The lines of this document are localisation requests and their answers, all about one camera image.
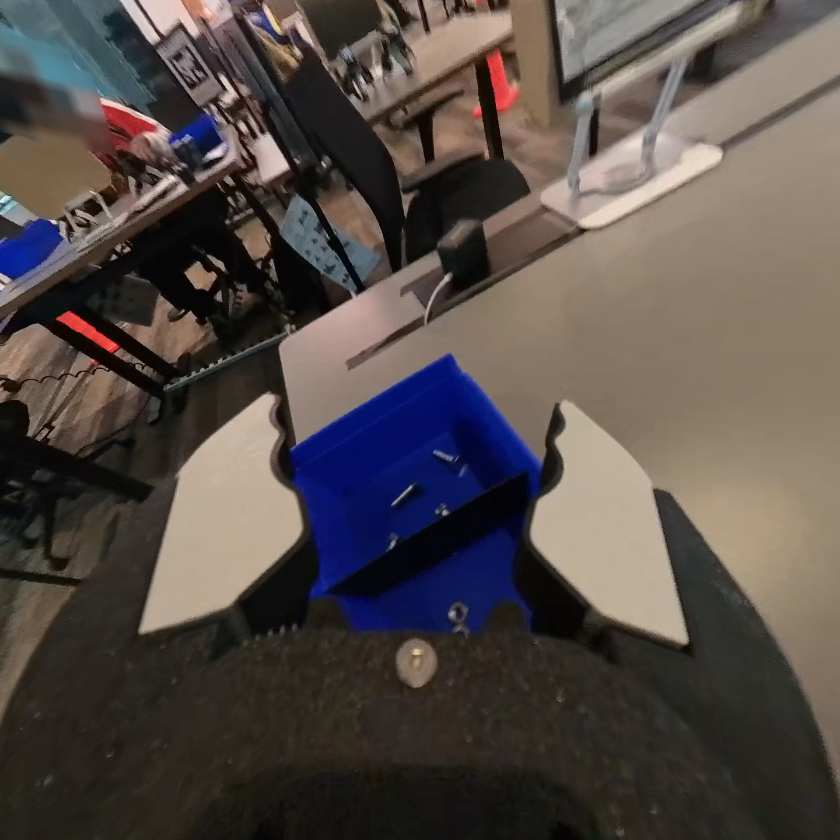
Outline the wooden office desk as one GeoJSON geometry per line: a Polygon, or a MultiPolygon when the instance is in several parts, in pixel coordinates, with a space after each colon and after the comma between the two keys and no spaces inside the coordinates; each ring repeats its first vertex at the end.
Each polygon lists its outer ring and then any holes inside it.
{"type": "Polygon", "coordinates": [[[446,88],[471,68],[476,75],[478,100],[490,158],[504,158],[498,107],[492,86],[489,58],[513,37],[511,13],[488,12],[455,17],[421,38],[413,47],[414,72],[390,76],[373,88],[368,101],[351,98],[365,121],[376,125],[396,116],[401,128],[414,128],[426,163],[435,155],[434,115],[460,92],[446,88]]]}
{"type": "Polygon", "coordinates": [[[116,221],[100,227],[93,239],[77,238],[58,247],[47,263],[2,289],[2,331],[6,331],[20,313],[153,399],[164,401],[163,386],[181,375],[180,371],[117,323],[91,310],[87,302],[115,280],[128,275],[143,259],[132,250],[113,256],[119,246],[128,244],[149,226],[240,172],[243,155],[238,137],[229,127],[222,128],[221,132],[225,137],[224,157],[197,173],[192,184],[186,185],[176,177],[173,188],[141,212],[134,210],[136,202],[124,197],[114,207],[121,213],[116,221]],[[87,321],[117,343],[121,348],[119,352],[105,351],[58,322],[58,316],[64,312],[72,312],[87,321]]]}

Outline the small blue bin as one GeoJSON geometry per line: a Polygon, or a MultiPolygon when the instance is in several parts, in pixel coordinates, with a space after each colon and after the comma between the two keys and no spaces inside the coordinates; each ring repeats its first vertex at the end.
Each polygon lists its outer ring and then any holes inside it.
{"type": "Polygon", "coordinates": [[[16,280],[42,265],[64,241],[56,222],[37,218],[26,223],[19,234],[2,240],[1,274],[16,280]]]}
{"type": "Polygon", "coordinates": [[[225,141],[224,134],[219,129],[215,117],[211,113],[203,114],[199,119],[169,137],[169,145],[177,145],[190,141],[197,148],[200,155],[205,156],[225,141]]]}

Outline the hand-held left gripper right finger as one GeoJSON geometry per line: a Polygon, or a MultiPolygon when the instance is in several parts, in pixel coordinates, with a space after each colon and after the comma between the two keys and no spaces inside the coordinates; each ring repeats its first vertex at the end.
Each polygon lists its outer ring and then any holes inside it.
{"type": "Polygon", "coordinates": [[[619,631],[682,650],[684,607],[653,484],[570,401],[553,408],[538,494],[518,549],[518,593],[538,635],[619,631]]]}

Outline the blue plastic bin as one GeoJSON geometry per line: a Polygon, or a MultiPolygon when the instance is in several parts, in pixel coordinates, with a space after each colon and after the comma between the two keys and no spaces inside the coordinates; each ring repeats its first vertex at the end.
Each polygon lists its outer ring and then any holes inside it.
{"type": "Polygon", "coordinates": [[[502,604],[530,624],[515,567],[541,464],[478,383],[452,355],[354,408],[290,452],[307,503],[319,557],[314,597],[335,600],[357,633],[451,633],[448,609],[469,608],[471,633],[488,626],[502,604]],[[435,448],[460,458],[452,467],[435,448]],[[432,523],[436,506],[454,510],[483,490],[526,472],[530,500],[521,522],[462,549],[441,564],[377,595],[333,595],[328,588],[380,556],[389,535],[401,540],[432,523]],[[420,491],[397,508],[410,483],[420,491]]]}

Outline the black power adapter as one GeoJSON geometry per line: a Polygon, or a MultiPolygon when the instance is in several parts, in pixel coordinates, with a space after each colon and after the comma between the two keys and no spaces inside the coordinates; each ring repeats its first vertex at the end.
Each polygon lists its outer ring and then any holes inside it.
{"type": "Polygon", "coordinates": [[[477,219],[461,219],[438,240],[436,246],[449,287],[462,292],[490,277],[490,259],[483,224],[477,219]]]}

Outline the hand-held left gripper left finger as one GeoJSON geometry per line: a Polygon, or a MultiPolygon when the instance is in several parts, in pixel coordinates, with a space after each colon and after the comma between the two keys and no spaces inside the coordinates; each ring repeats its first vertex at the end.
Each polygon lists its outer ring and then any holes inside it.
{"type": "Polygon", "coordinates": [[[278,395],[257,397],[179,470],[138,633],[231,618],[306,542],[300,496],[280,470],[278,395]]]}

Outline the perforated metal rail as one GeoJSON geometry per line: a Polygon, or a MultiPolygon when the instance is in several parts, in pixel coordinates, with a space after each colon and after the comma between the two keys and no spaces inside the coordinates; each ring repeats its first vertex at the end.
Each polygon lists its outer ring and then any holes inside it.
{"type": "Polygon", "coordinates": [[[253,343],[242,350],[230,353],[195,371],[181,374],[163,386],[163,393],[169,395],[178,392],[186,387],[192,386],[196,382],[215,376],[221,371],[236,366],[237,364],[257,356],[258,354],[274,349],[284,343],[294,332],[295,331],[291,328],[291,325],[288,325],[283,332],[280,332],[277,335],[273,335],[267,339],[253,343]]]}

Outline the black white marker board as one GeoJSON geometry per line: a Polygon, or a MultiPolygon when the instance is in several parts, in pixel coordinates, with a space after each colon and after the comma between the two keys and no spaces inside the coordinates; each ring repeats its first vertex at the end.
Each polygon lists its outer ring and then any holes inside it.
{"type": "Polygon", "coordinates": [[[174,23],[159,37],[154,49],[195,102],[209,95],[209,85],[215,77],[182,21],[174,23]]]}

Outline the black office chair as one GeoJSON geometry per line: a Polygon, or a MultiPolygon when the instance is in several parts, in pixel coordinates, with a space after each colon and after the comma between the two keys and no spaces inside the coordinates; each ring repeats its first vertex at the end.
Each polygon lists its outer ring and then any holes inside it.
{"type": "Polygon", "coordinates": [[[515,164],[480,151],[444,155],[399,175],[385,143],[311,50],[286,90],[317,151],[373,213],[393,273],[434,251],[458,222],[484,222],[530,194],[515,164]]]}

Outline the black bin divider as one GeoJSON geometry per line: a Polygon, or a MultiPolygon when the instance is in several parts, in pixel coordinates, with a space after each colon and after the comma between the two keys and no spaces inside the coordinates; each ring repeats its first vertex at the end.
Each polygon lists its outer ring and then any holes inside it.
{"type": "Polygon", "coordinates": [[[530,500],[522,471],[403,539],[328,588],[333,595],[377,595],[441,564],[458,551],[521,522],[530,500]]]}

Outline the printed paper sheet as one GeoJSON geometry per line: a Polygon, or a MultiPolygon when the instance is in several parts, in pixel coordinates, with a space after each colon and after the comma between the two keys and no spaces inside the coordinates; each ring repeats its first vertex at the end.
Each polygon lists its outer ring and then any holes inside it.
{"type": "MultiPolygon", "coordinates": [[[[329,239],[312,206],[300,195],[294,195],[279,225],[280,236],[300,257],[322,277],[355,296],[358,289],[339,255],[330,246],[329,239]]],[[[350,262],[365,282],[379,265],[381,256],[338,226],[333,230],[350,262]]]]}

